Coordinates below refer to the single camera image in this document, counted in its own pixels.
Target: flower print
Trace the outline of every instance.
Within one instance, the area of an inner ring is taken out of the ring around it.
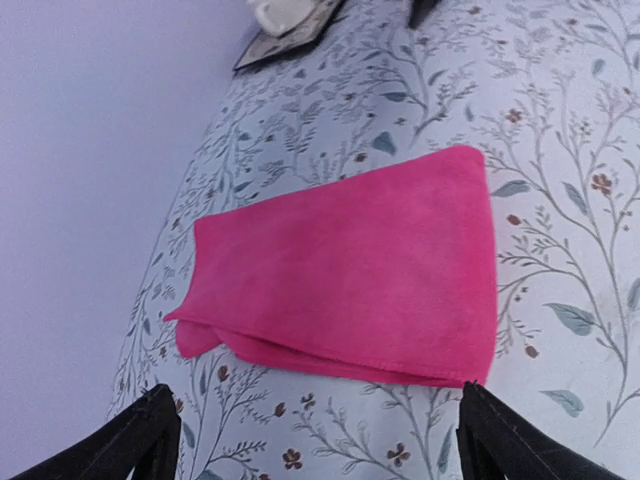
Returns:
[[[515,108],[512,108],[511,110],[509,110],[509,113],[505,118],[509,120],[511,123],[516,124],[520,120],[522,120],[522,112],[520,110],[516,110]]]
[[[302,468],[300,457],[302,457],[302,454],[300,452],[296,452],[293,448],[288,449],[282,454],[282,459],[284,460],[284,468],[286,468],[287,470],[291,470],[292,468],[300,470]]]
[[[396,445],[396,449],[387,451],[387,458],[389,460],[393,460],[393,464],[396,467],[401,467],[402,462],[406,462],[411,457],[409,452],[406,452],[404,449],[404,443],[398,443]]]
[[[613,185],[613,182],[609,180],[604,173],[594,175],[591,180],[593,182],[591,184],[591,188],[599,190],[605,197],[611,195],[611,186]]]
[[[284,402],[282,402],[282,403],[279,403],[278,405],[276,405],[276,409],[273,412],[273,414],[276,417],[280,418],[282,415],[284,415],[284,412],[286,412],[286,411],[287,411],[287,409],[285,408],[285,404],[284,404]]]
[[[300,399],[300,403],[304,404],[305,410],[309,410],[311,407],[313,407],[316,404],[316,401],[314,398],[315,397],[313,396],[313,393],[310,393],[306,397],[302,397]]]
[[[218,369],[218,380],[220,380],[220,383],[222,383],[227,378],[229,378],[229,367],[223,365]]]

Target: pink towel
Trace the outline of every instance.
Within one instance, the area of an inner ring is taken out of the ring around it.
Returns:
[[[484,383],[496,336],[482,154],[455,147],[195,224],[196,266],[167,315],[185,357],[371,382]]]

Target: gray vine print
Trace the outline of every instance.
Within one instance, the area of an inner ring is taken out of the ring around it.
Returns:
[[[640,468],[640,2],[441,0],[416,31],[408,9],[348,0],[315,50],[238,74],[186,169],[109,408],[170,385],[177,478],[461,479],[459,391],[268,370],[225,347],[186,360],[162,321],[197,219],[456,144],[483,151],[492,192],[488,387],[616,473]]]

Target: floral pattern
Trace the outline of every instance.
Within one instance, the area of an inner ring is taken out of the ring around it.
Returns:
[[[347,0],[313,52],[238,74],[187,168],[109,409],[171,386],[177,478],[461,479],[459,391],[268,370],[225,347],[185,360],[162,322],[196,219],[460,143],[484,152],[493,199],[489,388],[599,464],[640,468],[640,3],[442,0],[417,31],[408,8]]]

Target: lavender wall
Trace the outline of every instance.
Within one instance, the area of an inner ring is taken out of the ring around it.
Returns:
[[[99,427],[156,233],[244,0],[0,7],[0,477]]]

